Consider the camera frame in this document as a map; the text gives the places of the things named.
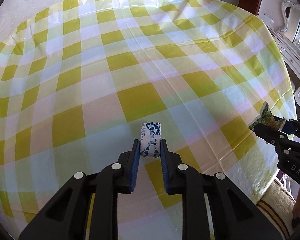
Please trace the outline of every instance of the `mirror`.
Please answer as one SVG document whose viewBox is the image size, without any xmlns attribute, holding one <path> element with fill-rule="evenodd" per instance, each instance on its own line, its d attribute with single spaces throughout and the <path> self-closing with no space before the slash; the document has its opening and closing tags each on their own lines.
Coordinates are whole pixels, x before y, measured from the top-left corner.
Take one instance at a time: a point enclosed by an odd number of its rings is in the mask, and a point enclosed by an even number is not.
<svg viewBox="0 0 300 240">
<path fill-rule="evenodd" d="M 281 6 L 284 26 L 277 33 L 288 39 L 300 52 L 300 5 L 291 1 L 283 1 Z"/>
</svg>

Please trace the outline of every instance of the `silver screw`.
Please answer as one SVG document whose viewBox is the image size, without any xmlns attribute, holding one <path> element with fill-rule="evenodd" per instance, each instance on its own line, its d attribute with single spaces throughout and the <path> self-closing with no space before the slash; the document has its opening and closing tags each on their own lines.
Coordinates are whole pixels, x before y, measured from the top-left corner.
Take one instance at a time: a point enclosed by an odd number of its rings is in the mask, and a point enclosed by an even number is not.
<svg viewBox="0 0 300 240">
<path fill-rule="evenodd" d="M 118 169 L 121 168 L 121 164 L 120 163 L 114 163 L 114 164 L 111 165 L 111 168 L 113 170 L 118 170 Z"/>
<path fill-rule="evenodd" d="M 81 172 L 81 171 L 76 172 L 73 176 L 74 176 L 75 179 L 82 179 L 83 172 Z"/>
<path fill-rule="evenodd" d="M 187 165 L 187 164 L 184 164 L 184 163 L 179 164 L 179 165 L 178 165 L 178 169 L 179 169 L 179 170 L 182 170 L 182 171 L 185 171 L 186 169 L 188 169 L 188 165 Z"/>
<path fill-rule="evenodd" d="M 217 179 L 225 179 L 225 178 L 226 178 L 225 174 L 222 173 L 222 172 L 218 172 L 218 173 L 216 174 L 216 177 L 217 177 Z"/>
</svg>

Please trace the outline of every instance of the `vanity table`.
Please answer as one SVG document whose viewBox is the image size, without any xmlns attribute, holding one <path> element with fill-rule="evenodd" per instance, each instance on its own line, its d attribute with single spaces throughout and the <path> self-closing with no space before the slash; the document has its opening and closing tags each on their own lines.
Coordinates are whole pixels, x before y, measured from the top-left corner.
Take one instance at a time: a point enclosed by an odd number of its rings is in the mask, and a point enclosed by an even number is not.
<svg viewBox="0 0 300 240">
<path fill-rule="evenodd" d="M 286 65 L 289 68 L 291 68 L 291 70 L 296 74 L 296 76 L 300 80 L 300 51 L 290 40 L 288 40 L 284 36 L 284 33 L 288 29 L 288 21 L 287 21 L 287 17 L 285 17 L 285 9 L 289 6 L 294 9 L 300 9 L 300 5 L 298 4 L 289 1 L 284 1 L 282 3 L 282 12 L 284 13 L 283 17 L 285 20 L 284 21 L 285 27 L 279 29 L 277 32 L 273 31 L 270 28 L 269 31 L 272 34 L 275 43 L 277 44 Z M 298 88 L 296 87 L 296 90 L 294 92 L 294 97 L 296 103 L 300 106 L 300 86 Z"/>
</svg>

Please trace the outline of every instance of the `white and blue wrapper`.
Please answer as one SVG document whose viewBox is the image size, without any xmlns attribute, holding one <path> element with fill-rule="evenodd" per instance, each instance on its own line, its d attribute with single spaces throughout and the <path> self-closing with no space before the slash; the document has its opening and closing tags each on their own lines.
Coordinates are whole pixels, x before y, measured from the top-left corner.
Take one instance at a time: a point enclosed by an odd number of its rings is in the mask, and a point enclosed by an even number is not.
<svg viewBox="0 0 300 240">
<path fill-rule="evenodd" d="M 147 122 L 141 125 L 140 155 L 147 158 L 160 156 L 161 123 Z"/>
</svg>

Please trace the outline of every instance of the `checkered tablecloth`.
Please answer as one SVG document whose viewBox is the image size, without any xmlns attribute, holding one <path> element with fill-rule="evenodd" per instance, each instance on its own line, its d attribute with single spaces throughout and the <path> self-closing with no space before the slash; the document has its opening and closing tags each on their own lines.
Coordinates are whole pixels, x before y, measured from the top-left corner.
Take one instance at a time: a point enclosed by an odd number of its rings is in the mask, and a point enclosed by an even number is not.
<svg viewBox="0 0 300 240">
<path fill-rule="evenodd" d="M 281 54 L 261 20 L 219 0 L 65 0 L 0 43 L 0 221 L 20 231 L 77 171 L 130 150 L 141 124 L 184 163 L 223 171 L 256 203 L 277 156 L 247 124 L 267 101 L 296 118 Z M 141 158 L 118 199 L 120 239 L 181 239 L 181 196 Z"/>
</svg>

